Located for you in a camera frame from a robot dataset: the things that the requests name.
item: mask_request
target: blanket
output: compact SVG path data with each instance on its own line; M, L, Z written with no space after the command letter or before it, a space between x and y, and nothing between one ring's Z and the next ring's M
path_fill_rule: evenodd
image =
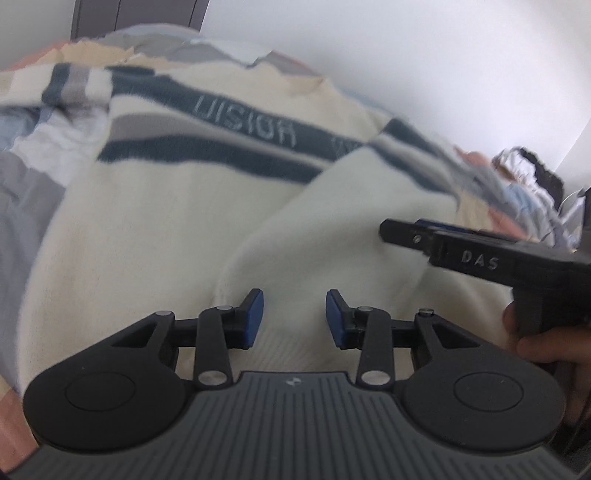
M379 242L384 218L453 222L471 195L459 185L480 192L470 166L403 121L264 64L3 76L4 103L109 109L108 138L67 189L31 274L21 388L154 309L190 317L253 286L267 294L266 317L254 350L234 355L237 372L351 371L355 354L331 347L323 320L335 287L400 317L433 306L502 342L506 289L479 300L467 288L458 308L451 290L461 296L466 279L446 273L457 282L438 285L420 254Z

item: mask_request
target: headboard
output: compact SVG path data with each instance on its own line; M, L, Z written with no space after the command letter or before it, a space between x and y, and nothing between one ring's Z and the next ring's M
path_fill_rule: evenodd
M201 29L209 0L76 0L72 40L98 37L142 23Z

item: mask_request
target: white wall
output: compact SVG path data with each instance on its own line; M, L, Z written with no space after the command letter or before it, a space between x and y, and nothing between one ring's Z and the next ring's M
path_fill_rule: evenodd
M0 70L69 40L74 0L0 0Z
M557 14L582 1L210 0L202 32L283 51L463 148L524 145L555 168L591 118L591 63Z
M564 181L566 194L591 187L591 121L556 169Z

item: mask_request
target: dark blue stripe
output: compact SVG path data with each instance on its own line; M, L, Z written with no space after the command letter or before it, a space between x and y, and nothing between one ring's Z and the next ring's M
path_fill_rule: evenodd
M126 65L111 65L106 68L114 73L119 73L121 75L144 75L144 76L154 76L156 73L154 69L149 69L147 67L136 67L136 66L126 66Z
M414 128L398 118L393 118L384 127L384 132L412 147L418 148L434 157L441 157L439 149L425 140Z
M417 183L420 187L424 188L425 190L429 190L430 192L436 193L445 193L450 194L445 189L442 189L436 183L433 183L429 178L423 175L421 172L412 168L412 166L403 158L400 158L397 155L392 155L391 153L386 152L384 149L376 147L372 145L374 151L382 157L382 159L391 167L396 168L397 170L403 171L408 176L410 176L415 183Z
M217 163L250 175L310 183L321 170L292 160L264 155L212 140L184 135L109 142L98 160L106 163L133 158L176 164L185 161Z
M168 76L112 69L113 96L136 95L186 113L219 128L295 152L334 161L363 144L321 128L271 115L230 97L192 89Z
M61 103L61 92L66 86L70 76L70 64L58 63L53 67L51 80L45 91L41 94L41 101L46 105L57 106Z

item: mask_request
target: bedding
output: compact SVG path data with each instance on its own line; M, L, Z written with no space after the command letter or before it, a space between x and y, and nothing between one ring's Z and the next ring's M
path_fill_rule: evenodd
M561 236L539 237L548 219L490 162L263 47L144 26L29 60L0 73L3 470L35 448L18 399L34 375L152 311L263 288L236 372L351 371L324 324L330 288L401 318L433 307L502 345L507 288L382 245L379 223Z

